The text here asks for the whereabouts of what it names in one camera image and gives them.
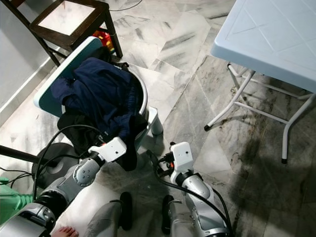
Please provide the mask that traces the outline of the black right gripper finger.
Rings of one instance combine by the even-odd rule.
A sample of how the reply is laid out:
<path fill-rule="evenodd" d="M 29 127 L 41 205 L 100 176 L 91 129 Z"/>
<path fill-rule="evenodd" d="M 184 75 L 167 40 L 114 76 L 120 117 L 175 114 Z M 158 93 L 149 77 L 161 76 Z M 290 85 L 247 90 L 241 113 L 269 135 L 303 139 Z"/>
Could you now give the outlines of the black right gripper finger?
<path fill-rule="evenodd" d="M 151 163 L 152 171 L 153 172 L 162 171 L 162 167 L 160 166 L 160 163 L 162 162 L 161 156 L 154 154 L 154 152 L 152 152 L 151 150 L 147 150 L 145 154 L 149 160 L 149 163 Z"/>

